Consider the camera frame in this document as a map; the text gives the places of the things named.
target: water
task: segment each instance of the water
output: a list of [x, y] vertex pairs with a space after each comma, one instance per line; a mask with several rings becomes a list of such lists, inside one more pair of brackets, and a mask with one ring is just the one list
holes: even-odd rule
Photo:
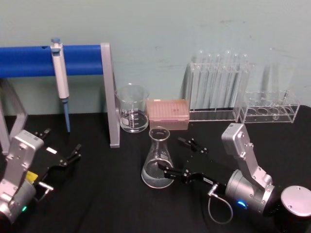
[[120, 118], [120, 126], [127, 132], [138, 133], [148, 127], [149, 120], [143, 111], [134, 111], [122, 114]]
[[164, 177], [164, 171], [159, 169], [157, 161], [161, 161], [168, 167], [173, 167], [172, 164], [165, 159], [154, 159], [147, 163], [141, 171], [142, 180], [151, 188], [165, 188], [174, 180]]

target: black tablecloth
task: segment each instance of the black tablecloth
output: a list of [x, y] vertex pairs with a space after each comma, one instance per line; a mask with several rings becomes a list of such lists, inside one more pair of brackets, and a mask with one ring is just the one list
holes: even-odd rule
[[[29, 116], [30, 132], [51, 128], [51, 147], [69, 153], [81, 143], [82, 159], [66, 171], [51, 173], [46, 182], [55, 187], [40, 203], [32, 202], [14, 224], [15, 233], [259, 233], [273, 232], [273, 223], [234, 206], [234, 218], [217, 225], [207, 216], [207, 187], [199, 182], [174, 181], [166, 189], [144, 184], [140, 173], [151, 144], [148, 130], [121, 130], [121, 147], [111, 149], [106, 114], [70, 115], [66, 133], [62, 115]], [[175, 167], [182, 168], [190, 151], [176, 138], [194, 138], [210, 150], [215, 161], [236, 169], [226, 155], [221, 134], [229, 122], [191, 122], [187, 131], [171, 131], [169, 151]], [[294, 124], [247, 124], [258, 163], [274, 184], [311, 189], [311, 108], [301, 106]], [[212, 202], [215, 218], [225, 220], [228, 210]]]

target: cable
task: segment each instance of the cable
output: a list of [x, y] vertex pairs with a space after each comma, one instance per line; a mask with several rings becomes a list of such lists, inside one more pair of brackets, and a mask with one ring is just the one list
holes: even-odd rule
[[[227, 206], [229, 206], [230, 214], [231, 214], [229, 220], [227, 220], [227, 221], [225, 221], [225, 222], [219, 222], [219, 221], [216, 221], [216, 220], [212, 217], [212, 214], [210, 213], [210, 200], [211, 200], [211, 197], [216, 197], [217, 199], [223, 201]], [[229, 202], [226, 201], [225, 199], [222, 199], [222, 198], [218, 197], [218, 196], [215, 195], [215, 194], [213, 194], [211, 197], [208, 199], [208, 205], [207, 205], [208, 215], [210, 216], [210, 218], [211, 218], [214, 222], [216, 222], [216, 223], [218, 223], [218, 224], [224, 225], [224, 224], [229, 223], [229, 222], [232, 220], [232, 218], [233, 218], [233, 210], [232, 210], [232, 207], [231, 207], [231, 205], [229, 204]]]

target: light blue wall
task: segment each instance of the light blue wall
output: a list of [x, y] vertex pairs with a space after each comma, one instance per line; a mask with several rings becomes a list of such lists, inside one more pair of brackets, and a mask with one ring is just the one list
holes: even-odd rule
[[[186, 64], [198, 50], [233, 49], [263, 66], [290, 64], [281, 88], [311, 106], [311, 2], [306, 0], [28, 0], [1, 1], [0, 46], [110, 42], [117, 86], [145, 86], [153, 98], [179, 96]], [[61, 111], [54, 78], [12, 79], [28, 113]], [[70, 112], [101, 109], [101, 77], [69, 77]]]

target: yellow label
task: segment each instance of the yellow label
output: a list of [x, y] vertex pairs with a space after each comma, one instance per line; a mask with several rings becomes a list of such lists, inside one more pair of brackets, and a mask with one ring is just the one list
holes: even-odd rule
[[34, 181], [38, 178], [38, 175], [31, 172], [31, 171], [27, 171], [27, 175], [26, 175], [26, 179], [30, 182], [30, 183], [34, 183]]

